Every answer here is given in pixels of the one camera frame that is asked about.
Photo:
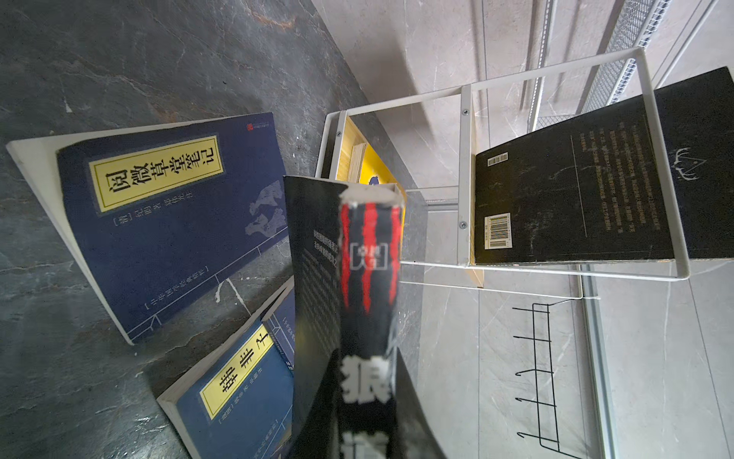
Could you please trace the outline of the black wolf book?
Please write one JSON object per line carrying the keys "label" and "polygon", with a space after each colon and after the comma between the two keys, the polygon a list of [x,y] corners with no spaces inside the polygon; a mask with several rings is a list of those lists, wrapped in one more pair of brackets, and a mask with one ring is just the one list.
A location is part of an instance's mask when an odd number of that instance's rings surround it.
{"label": "black wolf book", "polygon": [[440,458],[398,346],[395,185],[284,180],[294,295],[292,458]]}

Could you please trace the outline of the blue book Han Feizi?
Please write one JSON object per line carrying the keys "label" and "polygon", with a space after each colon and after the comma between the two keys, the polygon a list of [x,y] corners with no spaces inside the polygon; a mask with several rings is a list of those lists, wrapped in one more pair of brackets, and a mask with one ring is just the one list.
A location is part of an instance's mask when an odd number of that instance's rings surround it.
{"label": "blue book Han Feizi", "polygon": [[158,398],[193,458],[283,458],[292,434],[294,281]]}

